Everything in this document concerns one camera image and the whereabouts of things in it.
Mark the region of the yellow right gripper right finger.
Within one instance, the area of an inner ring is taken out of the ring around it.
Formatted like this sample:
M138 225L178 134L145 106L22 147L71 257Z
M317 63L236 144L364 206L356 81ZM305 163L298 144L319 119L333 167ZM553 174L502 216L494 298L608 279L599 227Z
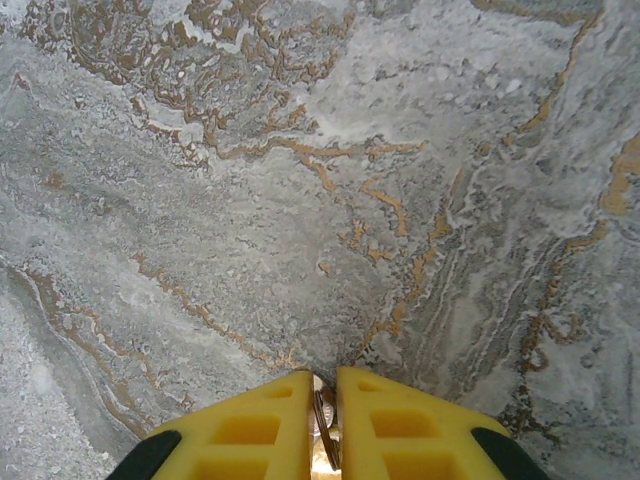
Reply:
M545 479L494 418L356 367L337 371L344 479Z

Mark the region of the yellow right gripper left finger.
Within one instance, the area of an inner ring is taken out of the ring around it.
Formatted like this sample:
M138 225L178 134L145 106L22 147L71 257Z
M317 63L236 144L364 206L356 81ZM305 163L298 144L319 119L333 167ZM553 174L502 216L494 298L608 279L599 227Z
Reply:
M298 371L152 431L119 479L309 479L313 377Z

